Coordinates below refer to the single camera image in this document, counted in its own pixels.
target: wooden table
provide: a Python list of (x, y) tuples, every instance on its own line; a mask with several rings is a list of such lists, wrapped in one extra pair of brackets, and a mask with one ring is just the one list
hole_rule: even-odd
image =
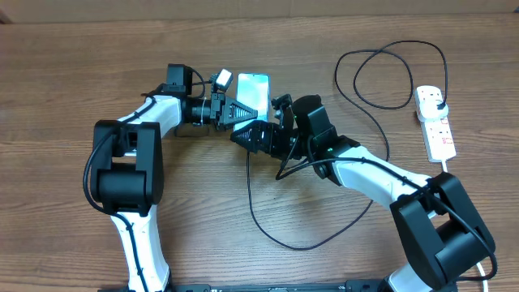
[[(458, 151), (449, 170), (496, 240), (500, 270), (491, 290), (517, 290), (514, 14), (0, 26), (0, 290), (95, 291), (127, 283), (120, 239), (110, 219), (88, 205), (81, 175), (94, 123), (140, 106), (139, 94), (165, 81), (169, 62), (192, 66), (206, 78), (223, 67), (234, 74), (268, 73), (273, 97), (319, 93), (337, 130), (383, 157), (380, 133), (338, 94), (332, 73), (344, 52), (400, 39), (431, 41), (447, 56), (449, 119)], [(444, 86), (441, 59), (432, 48), (392, 50), (411, 65), (415, 85)], [(339, 80), (350, 95), (365, 57), (341, 65)], [(409, 79), (398, 60), (381, 56), (361, 73), (358, 87), (371, 101), (399, 105)], [(399, 110), (367, 109), (388, 135), (392, 163), (416, 173), (440, 172), (440, 165), (427, 161), (413, 101)], [(391, 215), (379, 205), (314, 251), (290, 251), (268, 240), (248, 210), (245, 151), (229, 141), (229, 133), (167, 135), (162, 147), (159, 227), (175, 283), (340, 282), (384, 277), (405, 263)], [(264, 154), (253, 157), (253, 200), (260, 223), (286, 243), (317, 243), (368, 203), (312, 170), (276, 182), (278, 167)], [(489, 263), (484, 266), (490, 270)], [(461, 289), (478, 290), (478, 284)]]

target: smartphone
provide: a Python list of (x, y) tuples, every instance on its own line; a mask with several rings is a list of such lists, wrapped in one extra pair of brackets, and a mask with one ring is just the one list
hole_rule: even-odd
[[(270, 98), (268, 96), (270, 87), (270, 77), (260, 73), (240, 73), (238, 74), (238, 90), (236, 92), (236, 101), (250, 106), (254, 110), (258, 110), (258, 120), (268, 121), (268, 107)], [(246, 126), (249, 122), (239, 122), (234, 125), (234, 130), (239, 130)]]

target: black cable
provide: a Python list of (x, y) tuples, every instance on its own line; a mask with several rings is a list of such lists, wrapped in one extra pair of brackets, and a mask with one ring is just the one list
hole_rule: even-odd
[(193, 82), (191, 85), (195, 86), (195, 85), (211, 84), (211, 83), (212, 83), (211, 81)]
[(307, 139), (307, 157), (309, 162), (314, 162), (314, 154), (311, 151), (311, 140), (314, 139), (313, 135), (309, 135)]
[(202, 77), (202, 75), (195, 69), (191, 68), (193, 70), (193, 72), (195, 72), (195, 74), (198, 76), (198, 78), (200, 79), (200, 82), (198, 84), (202, 84), (202, 93), (200, 93), (200, 95), (198, 95), (197, 97), (194, 97), (194, 98), (202, 98), (202, 97), (205, 97), (205, 84), (206, 82), (204, 81), (204, 78)]
[(259, 231), (261, 231), (263, 234), (265, 234), (265, 236), (267, 236), (268, 238), (270, 238), (273, 242), (283, 246), (283, 247), (286, 247), (286, 248), (289, 248), (291, 250), (294, 250), (294, 251), (309, 251), (309, 250), (312, 250), (312, 249), (315, 249), (317, 247), (320, 247), (322, 246), (323, 244), (329, 242), (330, 240), (334, 239), (336, 236), (338, 236), (339, 234), (347, 231), (351, 226), (353, 226), (355, 223), (357, 223), (357, 221), (359, 221), (362, 216), (364, 216), (364, 214), (366, 214), (367, 210), (371, 207), (371, 204), (373, 204), (373, 200), (370, 201), (370, 203), (367, 205), (367, 207), (364, 209), (364, 211), (362, 211), (362, 213), (360, 213), (360, 215), (355, 218), (355, 220), (353, 220), (352, 222), (350, 222), (345, 228), (339, 230), (338, 232), (336, 232), (334, 235), (330, 236), (329, 238), (326, 238), (325, 240), (323, 240), (322, 242), (320, 243), (317, 243), (316, 245), (313, 245), (311, 247), (291, 247), (290, 245), (288, 244), (285, 244), (285, 243), (282, 243), (280, 242), (279, 240), (275, 239), (274, 237), (272, 237), (270, 234), (267, 233), (267, 231), (265, 231), (261, 225), (259, 224), (259, 222), (256, 220), (256, 217), (254, 215), (254, 209), (252, 208), (252, 194), (251, 194), (251, 172), (250, 172), (250, 155), (251, 153), (250, 152), (247, 152), (247, 190), (249, 192), (249, 209), (251, 210), (251, 216), (252, 216), (252, 220), (254, 221), (254, 223), (256, 224), (256, 226), (258, 227)]
[(399, 105), (399, 106), (383, 106), (383, 105), (377, 105), (377, 104), (374, 104), (374, 103), (371, 103), (369, 102), (368, 100), (366, 100), (364, 97), (362, 97), (362, 95), (358, 92), (357, 90), (357, 77), (358, 77), (358, 73), (360, 73), (360, 71), (362, 70), (362, 68), (364, 67), (364, 65), (366, 65), (366, 63), (368, 63), (372, 58), (374, 58), (377, 54), (380, 54), (382, 52), (384, 52), (384, 49), (392, 46), (392, 45), (396, 45), (396, 44), (400, 44), (400, 43), (419, 43), (419, 44), (424, 44), (424, 45), (430, 45), (432, 46), (433, 48), (435, 48), (438, 53), (440, 53), (440, 56), (442, 58), (442, 61), (444, 62), (444, 73), (445, 73), (445, 95), (444, 95), (444, 101), (438, 105), (438, 109), (443, 109), (445, 107), (445, 105), (447, 104), (447, 91), (448, 91), (448, 70), (447, 70), (447, 60), (445, 59), (445, 55), (444, 55), (444, 52), (442, 52), (442, 50), (436, 46), (435, 44), (432, 44), (428, 41), (415, 41), (415, 40), (405, 40), (405, 41), (394, 41), (390, 44), (387, 44), (385, 46), (383, 46), (382, 48), (376, 50), (370, 57), (368, 57), (366, 59), (366, 61), (364, 61), (362, 63), (362, 65), (358, 68), (357, 70), (357, 73), (355, 73), (355, 77), (354, 77), (354, 91), (355, 93), (357, 93), (358, 95), (358, 98), (360, 98), (362, 101), (366, 102), (368, 105), (371, 105), (375, 108), (379, 108), (379, 109), (382, 109), (382, 110), (397, 110), (397, 109), (400, 109), (400, 108), (403, 108), (404, 106), (406, 106), (410, 100), (411, 100), (411, 97), (413, 96), (413, 78), (411, 77), (411, 71), (409, 69), (409, 66), (407, 66), (407, 64), (405, 63), (405, 61), (403, 59), (401, 59), (404, 64), (405, 64), (405, 67), (407, 68), (407, 71), (409, 72), (410, 74), (410, 80), (411, 80), (411, 93), (410, 93), (410, 96), (409, 96), (409, 99), (403, 104), (403, 105)]
[(303, 164), (307, 163), (307, 161), (308, 161), (308, 158), (305, 158), (305, 159), (303, 159), (302, 161), (300, 161), (298, 164), (296, 164), (296, 165), (292, 165), (292, 166), (289, 166), (289, 167), (287, 167), (286, 169), (287, 169), (287, 170), (291, 170), (291, 169), (293, 169), (294, 167), (298, 167), (298, 166), (300, 166), (300, 165), (303, 165)]
[(285, 158), (285, 160), (281, 163), (281, 166), (276, 174), (276, 180), (279, 180), (279, 176), (285, 169), (286, 165), (289, 163), (290, 158), (292, 158), (292, 155), (294, 154), (295, 147), (298, 145), (299, 141), (299, 135), (295, 137), (294, 144), (292, 145), (292, 148), (290, 149), (289, 155)]
[(361, 162), (361, 163), (373, 165), (373, 166), (376, 166), (376, 167), (380, 168), (381, 170), (387, 172), (388, 174), (391, 174), (393, 177), (397, 178), (398, 180), (402, 181), (403, 183), (405, 183), (411, 187), (414, 187), (417, 190), (423, 189), (416, 183), (410, 181), (407, 177), (399, 175), (396, 171), (388, 168), (386, 165), (383, 165), (377, 161), (372, 161), (372, 160), (369, 160), (366, 158), (357, 158), (357, 157), (334, 157), (334, 158), (326, 158), (326, 159), (321, 159), (318, 161), (308, 162), (304, 165), (294, 167), (292, 170), (287, 171), (280, 177), (280, 179), (286, 178), (289, 175), (298, 172), (299, 170), (307, 168), (308, 166), (318, 165), (318, 164), (325, 163), (325, 162), (335, 162), (335, 161), (352, 161), (352, 162)]
[[(403, 107), (405, 107), (406, 105), (408, 105), (411, 101), (411, 99), (413, 98), (413, 90), (414, 90), (414, 81), (413, 81), (413, 75), (411, 74), (411, 70), (410, 70), (410, 67), (409, 65), (407, 64), (407, 62), (404, 60), (403, 57), (399, 56), (398, 54), (395, 54), (393, 52), (390, 52), (390, 51), (387, 51), (387, 50), (384, 50), (386, 48), (388, 48), (389, 46), (392, 46), (392, 45), (395, 45), (395, 44), (400, 44), (400, 43), (419, 43), (419, 44), (425, 44), (425, 45), (430, 45), (432, 47), (434, 47), (436, 50), (438, 50), (438, 52), (440, 53), (440, 56), (442, 58), (442, 61), (444, 63), (444, 72), (445, 72), (445, 94), (444, 94), (444, 102), (440, 105), (438, 105), (439, 108), (443, 108), (447, 102), (447, 91), (448, 91), (448, 69), (447, 69), (447, 60), (445, 59), (445, 55), (444, 53), (442, 52), (442, 50), (430, 43), (430, 42), (427, 42), (427, 41), (412, 41), (412, 40), (408, 40), (408, 41), (394, 41), (388, 45), (385, 45), (383, 46), (382, 48), (380, 49), (360, 49), (360, 50), (355, 50), (355, 51), (351, 51), (351, 52), (348, 52), (348, 53), (345, 53), (345, 54), (342, 54), (341, 57), (339, 58), (339, 60), (337, 61), (337, 64), (335, 66), (335, 71), (333, 72), (333, 81), (335, 83), (335, 86), (337, 87), (337, 90), (339, 91), (339, 93), (349, 102), (351, 103), (352, 105), (354, 105), (356, 108), (358, 108), (359, 110), (361, 110), (363, 113), (365, 113), (370, 119), (371, 121), (373, 121), (375, 123), (375, 125), (379, 128), (379, 131), (380, 131), (380, 134), (382, 134), (382, 137), (384, 138), (384, 143), (385, 143), (385, 146), (386, 146), (386, 161), (389, 160), (390, 158), (390, 147), (389, 147), (389, 142), (388, 142), (388, 138), (386, 137), (385, 133), (384, 133), (384, 130), (382, 129), (382, 126), (379, 124), (379, 122), (369, 113), (367, 112), (362, 106), (358, 105), (357, 103), (355, 103), (354, 101), (352, 101), (349, 97), (347, 97), (344, 92), (342, 91), (341, 87), (339, 86), (339, 83), (337, 81), (337, 72), (338, 72), (338, 69), (339, 69), (339, 65), (341, 65), (341, 61), (344, 57), (348, 56), (348, 55), (351, 55), (351, 54), (359, 54), (359, 53), (373, 53), (372, 55), (370, 55), (370, 57), (368, 57), (366, 59), (366, 61), (364, 61), (362, 63), (362, 65), (357, 69), (357, 72), (355, 73), (355, 77), (354, 77), (354, 91), (355, 93), (358, 95), (358, 98), (360, 98), (362, 101), (366, 102), (368, 105), (371, 105), (375, 108), (378, 108), (378, 109), (382, 109), (382, 110), (397, 110), (397, 109), (401, 109)], [(364, 98), (360, 92), (358, 91), (357, 89), (357, 77), (358, 77), (358, 74), (360, 73), (360, 71), (364, 68), (364, 66), (367, 64), (367, 62), (369, 62), (372, 58), (374, 58), (376, 55), (378, 54), (389, 54), (389, 55), (392, 55), (393, 57), (395, 58), (398, 58), (400, 61), (402, 61), (402, 63), (404, 64), (405, 66), (405, 69), (407, 70), (407, 73), (409, 74), (409, 79), (410, 79), (410, 94), (409, 94), (409, 97), (407, 98), (407, 100), (401, 104), (401, 105), (398, 105), (398, 106), (384, 106), (384, 105), (377, 105), (375, 103), (372, 103), (370, 102), (369, 100), (367, 100), (366, 98)]]

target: robotic arm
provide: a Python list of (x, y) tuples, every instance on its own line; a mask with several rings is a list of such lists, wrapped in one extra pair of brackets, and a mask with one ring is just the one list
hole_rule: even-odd
[[(272, 106), (279, 124), (254, 121), (234, 132), (231, 140), (250, 152), (279, 158), (282, 165), (306, 156), (310, 163), (289, 173), (312, 165), (319, 177), (360, 191), (391, 211), (409, 263), (382, 281), (377, 291), (451, 291), (462, 273), (487, 256), (496, 265), (494, 240), (456, 177), (410, 173), (337, 135), (319, 96), (293, 103), (284, 95)], [(451, 220), (435, 229), (430, 218), (445, 213)]]
[[(111, 215), (118, 229), (130, 275), (128, 287), (117, 291), (173, 290), (157, 229), (157, 205), (164, 187), (161, 138), (180, 123), (212, 123), (217, 130), (226, 130), (258, 115), (225, 96), (232, 81), (226, 70), (212, 77), (210, 99), (189, 97), (192, 72), (190, 67), (170, 64), (166, 84), (150, 92), (133, 114), (95, 125), (92, 198), (102, 203), (103, 213)], [(113, 162), (113, 157), (123, 156), (135, 157), (135, 163)]]
[[(112, 216), (118, 228), (129, 269), (128, 286), (105, 291), (174, 291), (169, 266), (161, 251), (157, 205), (164, 186), (161, 138), (180, 123), (211, 123), (217, 130), (257, 117), (257, 111), (226, 97), (232, 81), (223, 70), (211, 78), (211, 98), (191, 95), (193, 70), (168, 66), (167, 81), (150, 92), (133, 114), (118, 121), (99, 121), (94, 128), (94, 149), (85, 168), (92, 171), (85, 195), (92, 206)], [(413, 174), (370, 154), (330, 123), (319, 96), (292, 102), (290, 95), (272, 100), (279, 123), (254, 121), (235, 131), (231, 140), (250, 152), (265, 152), (283, 160), (307, 157), (321, 178), (353, 188), (390, 210), (409, 263), (376, 281), (376, 288), (353, 288), (347, 281), (340, 292), (452, 291), (460, 275), (487, 256), (495, 263), (495, 244), (465, 189), (451, 174), (434, 178)], [(116, 163), (113, 157), (135, 157), (135, 163)], [(430, 218), (449, 213), (451, 220), (435, 229)], [(319, 286), (307, 290), (328, 291)], [(250, 286), (244, 288), (255, 290)], [(209, 286), (176, 286), (177, 292), (213, 290)], [(237, 289), (221, 287), (219, 291)]]

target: white power strip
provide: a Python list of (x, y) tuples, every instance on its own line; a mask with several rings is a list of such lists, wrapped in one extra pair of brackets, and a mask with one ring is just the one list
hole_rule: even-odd
[(447, 119), (448, 105), (438, 109), (444, 99), (440, 89), (431, 85), (416, 88), (414, 98), (429, 161), (444, 164), (456, 156), (453, 134)]

